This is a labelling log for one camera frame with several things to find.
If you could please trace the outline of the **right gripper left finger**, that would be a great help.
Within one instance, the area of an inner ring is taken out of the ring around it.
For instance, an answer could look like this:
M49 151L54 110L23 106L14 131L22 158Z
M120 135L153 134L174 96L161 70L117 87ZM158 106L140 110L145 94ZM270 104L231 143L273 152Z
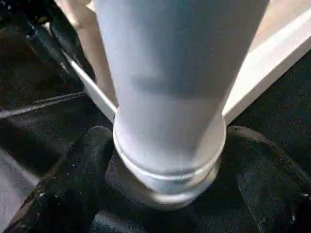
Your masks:
M95 126L38 182L5 233L86 233L104 198L112 131Z

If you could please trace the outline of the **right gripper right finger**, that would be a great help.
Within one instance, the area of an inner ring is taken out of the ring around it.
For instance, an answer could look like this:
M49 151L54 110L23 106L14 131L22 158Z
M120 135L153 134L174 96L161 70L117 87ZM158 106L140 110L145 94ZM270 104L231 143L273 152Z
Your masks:
M236 194L258 233L311 231L311 178L266 136L243 126L226 130L220 184Z

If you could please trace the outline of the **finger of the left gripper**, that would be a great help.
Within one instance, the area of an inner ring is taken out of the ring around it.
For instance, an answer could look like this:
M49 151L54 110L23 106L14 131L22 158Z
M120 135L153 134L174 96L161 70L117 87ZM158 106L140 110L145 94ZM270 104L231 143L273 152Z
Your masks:
M94 70L84 54L81 41L74 27L67 21L54 20L50 23L50 31L63 51L95 81Z

